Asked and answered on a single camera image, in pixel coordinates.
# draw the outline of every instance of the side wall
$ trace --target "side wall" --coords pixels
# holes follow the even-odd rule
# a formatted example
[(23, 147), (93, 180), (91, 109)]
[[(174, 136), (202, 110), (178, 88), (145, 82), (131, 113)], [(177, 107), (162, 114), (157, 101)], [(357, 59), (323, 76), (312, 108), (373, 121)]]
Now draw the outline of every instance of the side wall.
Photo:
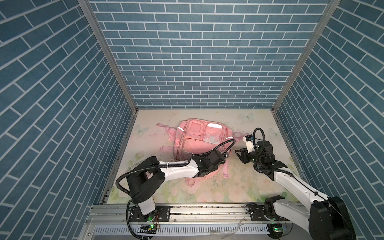
[(342, 0), (277, 112), (310, 183), (341, 196), (366, 239), (384, 225), (383, 12)]
[(270, 109), (328, 0), (91, 3), (139, 108)]
[(78, 237), (130, 116), (77, 0), (0, 1), (0, 239)]

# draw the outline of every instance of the floral print mat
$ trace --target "floral print mat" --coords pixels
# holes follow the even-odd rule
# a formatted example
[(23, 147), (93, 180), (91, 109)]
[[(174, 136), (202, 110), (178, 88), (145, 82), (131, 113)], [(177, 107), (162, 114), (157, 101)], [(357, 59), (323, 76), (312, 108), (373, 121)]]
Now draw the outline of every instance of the floral print mat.
[[(159, 161), (172, 162), (173, 152), (164, 151), (163, 146), (173, 147), (173, 141), (165, 128), (156, 126), (157, 123), (176, 128), (180, 122), (190, 118), (220, 122), (232, 131), (242, 135), (252, 134), (256, 127), (264, 130), (267, 141), (273, 145), (275, 159), (285, 163), (297, 175), (296, 166), (289, 154), (288, 148), (278, 130), (276, 122), (269, 110), (240, 110), (240, 109), (191, 109), (191, 110), (140, 110), (133, 131), (125, 149), (117, 177), (130, 171), (140, 162), (150, 156), (156, 156)], [(258, 131), (256, 138), (261, 139)], [(237, 141), (231, 148), (228, 161), (228, 178), (223, 178), (223, 170), (208, 179), (198, 178), (176, 179), (163, 183), (154, 194), (156, 203), (199, 203), (199, 202), (263, 202), (267, 197), (282, 195), (289, 200), (297, 201), (281, 185), (271, 181), (264, 174), (253, 169), (252, 163), (243, 164), (234, 153), (245, 148), (243, 141)], [(128, 188), (126, 180), (121, 184)], [(124, 204), (130, 199), (114, 185), (109, 195), (108, 204)]]

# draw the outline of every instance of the back wall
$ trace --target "back wall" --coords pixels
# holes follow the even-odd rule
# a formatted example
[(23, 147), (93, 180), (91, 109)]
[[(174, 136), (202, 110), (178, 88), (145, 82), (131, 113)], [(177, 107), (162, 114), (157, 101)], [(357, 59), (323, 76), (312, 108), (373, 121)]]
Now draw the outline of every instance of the back wall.
[(271, 108), (327, 3), (91, 1), (139, 108)]

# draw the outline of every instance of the gray floor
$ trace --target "gray floor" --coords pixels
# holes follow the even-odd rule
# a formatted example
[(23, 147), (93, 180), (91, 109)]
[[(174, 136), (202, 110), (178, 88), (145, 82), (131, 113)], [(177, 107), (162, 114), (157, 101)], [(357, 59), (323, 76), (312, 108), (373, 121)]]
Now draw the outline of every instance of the gray floor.
[[(135, 240), (136, 238), (132, 236), (95, 236), (93, 240)], [(195, 237), (154, 237), (153, 240), (165, 240), (165, 239), (177, 239), (177, 240), (221, 240), (219, 235), (206, 235), (206, 236), (195, 236)], [(226, 237), (224, 240), (271, 240), (270, 237), (264, 234), (257, 235), (231, 235)], [(285, 237), (281, 238), (282, 240), (311, 240), (311, 236), (308, 232), (304, 231), (299, 226), (293, 226), (291, 233)]]

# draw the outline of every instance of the robotic arm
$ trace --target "robotic arm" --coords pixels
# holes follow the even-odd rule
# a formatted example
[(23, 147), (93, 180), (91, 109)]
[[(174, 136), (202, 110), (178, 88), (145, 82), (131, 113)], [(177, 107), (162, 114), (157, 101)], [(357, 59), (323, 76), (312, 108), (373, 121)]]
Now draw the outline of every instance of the robotic arm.
[[(263, 139), (256, 143), (255, 132), (260, 130)], [(301, 203), (290, 202), (282, 196), (266, 199), (264, 213), (268, 219), (284, 217), (305, 229), (314, 240), (353, 240), (356, 238), (348, 210), (339, 197), (329, 197), (319, 192), (305, 181), (296, 177), (287, 166), (275, 160), (273, 147), (265, 140), (262, 129), (256, 128), (253, 135), (243, 138), (247, 148), (236, 150), (235, 153), (244, 163), (253, 163), (253, 168), (276, 181)], [(232, 142), (231, 139), (219, 146)], [(223, 154), (214, 148), (212, 151), (192, 155), (182, 162), (161, 162), (156, 157), (149, 157), (129, 173), (116, 180), (116, 186), (132, 197), (133, 203), (140, 207), (143, 215), (155, 210), (153, 194), (168, 180), (182, 177), (203, 177), (218, 169), (225, 162), (228, 153)], [(130, 191), (120, 185), (127, 178)]]

